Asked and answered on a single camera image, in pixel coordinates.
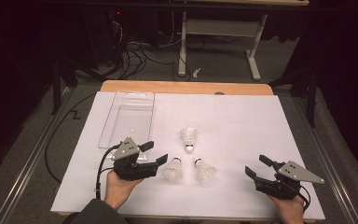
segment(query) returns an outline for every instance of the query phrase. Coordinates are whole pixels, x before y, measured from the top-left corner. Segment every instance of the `white paper sheet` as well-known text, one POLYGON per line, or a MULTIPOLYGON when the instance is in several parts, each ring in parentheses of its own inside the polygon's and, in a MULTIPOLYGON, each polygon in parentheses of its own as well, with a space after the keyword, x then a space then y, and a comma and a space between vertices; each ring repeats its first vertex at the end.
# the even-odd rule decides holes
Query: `white paper sheet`
MULTIPOLYGON (((103 152, 98 142, 114 99, 114 92, 98 92, 88 120, 58 191, 52 212, 79 212, 95 198, 97 169, 103 152)), ((304 166, 277 96, 232 96, 157 93, 152 121, 154 148, 150 161, 168 153, 182 158, 184 179, 171 183, 158 169, 132 192, 121 214, 157 217, 275 218, 267 196, 255 190, 245 166, 272 180, 274 170, 258 160, 264 154, 274 161, 296 161, 304 166), (185 152, 180 130, 198 129, 194 151, 185 152), (194 159, 201 157, 217 169, 215 178, 197 181, 194 159)), ((112 166, 106 161, 104 167, 112 166)), ((102 198, 106 174, 102 174, 102 198)), ((311 204, 304 218, 324 219, 310 183, 311 204)))

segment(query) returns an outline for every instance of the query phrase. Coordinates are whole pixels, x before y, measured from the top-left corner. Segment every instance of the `transparent tray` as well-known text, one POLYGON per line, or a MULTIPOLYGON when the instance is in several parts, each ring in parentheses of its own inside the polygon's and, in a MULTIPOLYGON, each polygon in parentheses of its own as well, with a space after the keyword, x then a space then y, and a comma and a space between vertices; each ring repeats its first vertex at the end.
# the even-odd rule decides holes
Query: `transparent tray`
MULTIPOLYGON (((149 141, 154 100, 153 92, 118 91, 103 128, 99 148, 107 150, 127 137, 138 145, 149 141)), ((147 160, 145 153, 141 152, 138 160, 147 160)))

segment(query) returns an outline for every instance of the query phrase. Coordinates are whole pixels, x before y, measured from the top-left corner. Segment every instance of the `white metal table leg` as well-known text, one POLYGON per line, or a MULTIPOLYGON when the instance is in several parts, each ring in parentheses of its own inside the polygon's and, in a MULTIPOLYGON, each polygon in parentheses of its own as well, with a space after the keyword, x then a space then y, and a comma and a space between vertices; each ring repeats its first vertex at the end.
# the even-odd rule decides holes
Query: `white metal table leg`
POLYGON ((187 21, 187 13, 183 12, 182 18, 182 42, 179 53, 179 68, 178 68, 178 76, 184 77, 186 75, 186 21, 187 21))
POLYGON ((251 67, 251 72, 253 79, 255 81, 259 81, 261 76, 257 69, 257 64, 255 63, 255 51, 257 50, 258 43, 260 42, 260 37, 263 34, 264 26, 266 25, 267 14, 264 14, 261 17, 260 24, 257 27, 257 31, 255 33, 255 42, 253 48, 251 50, 246 50, 246 57, 248 58, 249 66, 251 67))

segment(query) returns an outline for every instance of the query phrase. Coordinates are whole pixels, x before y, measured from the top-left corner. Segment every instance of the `person's arm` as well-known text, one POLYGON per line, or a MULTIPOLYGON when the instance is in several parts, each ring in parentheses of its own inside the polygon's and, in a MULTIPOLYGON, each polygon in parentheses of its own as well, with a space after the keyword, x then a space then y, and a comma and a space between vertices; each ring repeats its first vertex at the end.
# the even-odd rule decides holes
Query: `person's arm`
POLYGON ((277 207, 278 215, 284 224, 304 224, 304 201, 296 196, 293 200, 279 200, 267 195, 277 207))
POLYGON ((104 200, 91 200, 71 224, 127 224, 117 210, 127 201, 133 188, 142 180, 122 180, 114 171, 109 172, 106 177, 104 200))

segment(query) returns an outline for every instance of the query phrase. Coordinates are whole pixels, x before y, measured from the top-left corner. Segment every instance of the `sleeve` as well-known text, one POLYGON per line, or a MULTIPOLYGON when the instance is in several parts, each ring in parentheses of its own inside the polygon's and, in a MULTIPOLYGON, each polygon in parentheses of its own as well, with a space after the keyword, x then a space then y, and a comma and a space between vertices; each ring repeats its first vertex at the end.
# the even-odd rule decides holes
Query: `sleeve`
POLYGON ((101 200, 93 199, 76 216, 71 224, 128 224, 115 209, 101 200))

